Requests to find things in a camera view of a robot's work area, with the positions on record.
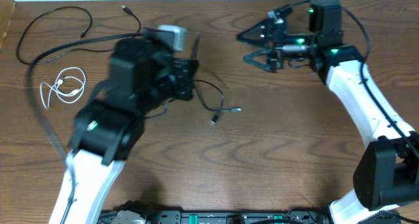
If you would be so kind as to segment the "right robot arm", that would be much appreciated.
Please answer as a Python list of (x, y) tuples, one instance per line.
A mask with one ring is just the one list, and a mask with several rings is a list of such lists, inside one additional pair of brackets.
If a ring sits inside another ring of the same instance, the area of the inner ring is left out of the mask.
[(339, 0), (309, 0), (308, 33), (290, 34), (294, 5), (274, 8), (237, 35), (257, 47), (244, 62), (269, 73), (285, 64), (308, 66), (341, 101), (356, 125), (365, 151), (353, 188), (318, 212), (314, 223), (400, 223), (395, 209), (418, 200), (418, 133), (394, 110), (374, 82), (367, 55), (344, 42)]

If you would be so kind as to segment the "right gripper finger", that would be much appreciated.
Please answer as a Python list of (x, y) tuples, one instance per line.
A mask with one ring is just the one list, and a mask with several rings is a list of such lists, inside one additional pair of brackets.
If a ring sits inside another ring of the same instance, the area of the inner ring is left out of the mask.
[[(270, 52), (267, 50), (258, 50), (258, 51), (246, 54), (243, 57), (243, 61), (246, 64), (253, 65), (259, 69), (262, 69), (263, 71), (272, 73), (273, 69), (269, 60), (269, 54)], [(262, 58), (262, 57), (264, 57), (264, 61), (259, 61), (257, 59), (257, 58)]]
[(237, 34), (236, 40), (255, 47), (268, 47), (270, 20), (264, 19), (249, 29)]

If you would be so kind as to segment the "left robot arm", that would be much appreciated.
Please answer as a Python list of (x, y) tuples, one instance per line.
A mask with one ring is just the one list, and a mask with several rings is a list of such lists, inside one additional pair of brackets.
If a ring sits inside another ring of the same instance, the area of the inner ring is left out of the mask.
[(192, 99), (198, 44), (190, 58), (176, 58), (174, 52), (183, 47), (157, 38), (116, 43), (109, 78), (96, 85), (74, 118), (68, 167), (50, 223), (98, 220), (132, 147), (144, 133), (148, 112), (166, 100)]

